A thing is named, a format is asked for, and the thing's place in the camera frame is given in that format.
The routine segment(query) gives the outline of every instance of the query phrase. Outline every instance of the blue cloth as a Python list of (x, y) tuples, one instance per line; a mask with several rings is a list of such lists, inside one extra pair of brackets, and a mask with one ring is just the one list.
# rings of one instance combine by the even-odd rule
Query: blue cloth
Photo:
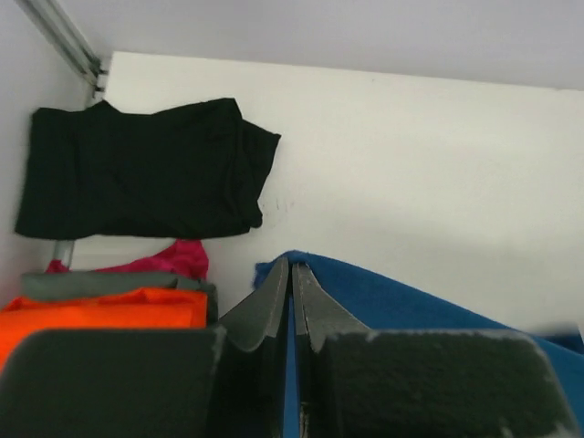
[[(358, 266), (299, 251), (283, 256), (291, 264), (309, 265), (322, 288), (373, 329), (507, 329), (489, 318)], [(256, 287), (262, 284), (273, 264), (257, 264)], [(580, 428), (584, 430), (584, 356), (541, 338), (534, 337), (534, 340), (547, 353)], [(290, 324), (285, 438), (299, 436), (295, 363), (294, 330)]]

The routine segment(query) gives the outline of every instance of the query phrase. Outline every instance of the black cloth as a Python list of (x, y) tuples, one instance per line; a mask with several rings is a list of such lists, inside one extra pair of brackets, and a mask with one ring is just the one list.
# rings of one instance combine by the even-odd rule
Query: black cloth
[(151, 115), (107, 101), (32, 116), (16, 232), (202, 239), (262, 224), (257, 199), (280, 136), (242, 119), (234, 99)]

